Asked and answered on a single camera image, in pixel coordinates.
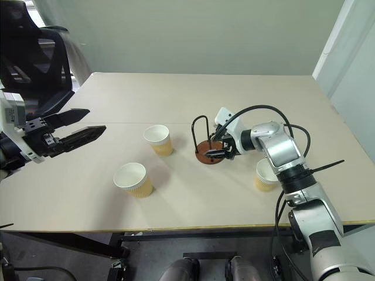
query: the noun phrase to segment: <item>wall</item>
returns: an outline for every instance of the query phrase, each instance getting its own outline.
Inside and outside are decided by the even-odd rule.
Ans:
[[[375,162],[375,1],[353,1],[315,78]]]
[[[343,0],[35,0],[93,71],[310,75]]]

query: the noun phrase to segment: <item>chair backrest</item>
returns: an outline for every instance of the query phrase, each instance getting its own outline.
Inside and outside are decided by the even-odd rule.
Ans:
[[[54,30],[39,29],[23,1],[0,1],[0,8],[5,91],[20,93],[26,104],[37,103],[33,117],[57,112],[74,94],[63,39]]]

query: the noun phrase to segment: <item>brown round base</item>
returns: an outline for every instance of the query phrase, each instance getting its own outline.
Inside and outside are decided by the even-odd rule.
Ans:
[[[219,159],[213,159],[205,156],[204,154],[210,150],[209,142],[204,140],[200,144],[198,144],[198,153],[195,153],[195,156],[197,157],[198,161],[202,162],[203,164],[216,164],[218,162],[221,162],[224,158]],[[222,142],[211,142],[212,149],[222,149],[223,144]]]

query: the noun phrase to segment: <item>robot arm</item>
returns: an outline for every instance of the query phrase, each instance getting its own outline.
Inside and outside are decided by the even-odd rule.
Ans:
[[[61,114],[26,121],[25,103],[19,94],[0,91],[0,180],[27,162],[41,163],[96,140],[105,126],[91,126],[66,138],[55,138],[55,129],[81,120],[90,111],[71,109]]]
[[[233,113],[221,108],[215,118],[217,131]],[[225,143],[222,150],[209,150],[208,157],[233,159],[249,150],[265,153],[293,209],[289,221],[295,237],[304,241],[311,254],[316,281],[375,280],[374,272],[361,255],[344,239],[343,225],[322,186],[306,165],[294,139],[283,123],[267,122],[246,129],[239,118],[215,136]]]

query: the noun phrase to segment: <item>white paper cup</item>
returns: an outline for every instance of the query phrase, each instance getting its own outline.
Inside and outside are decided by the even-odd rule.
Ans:
[[[145,166],[139,163],[121,166],[113,176],[113,182],[134,197],[147,197],[154,189]]]
[[[169,129],[166,126],[153,125],[148,127],[143,136],[157,155],[168,156],[173,152]]]
[[[261,191],[270,191],[278,183],[277,176],[274,174],[267,159],[262,159],[257,163],[257,176],[255,178],[255,187]]]

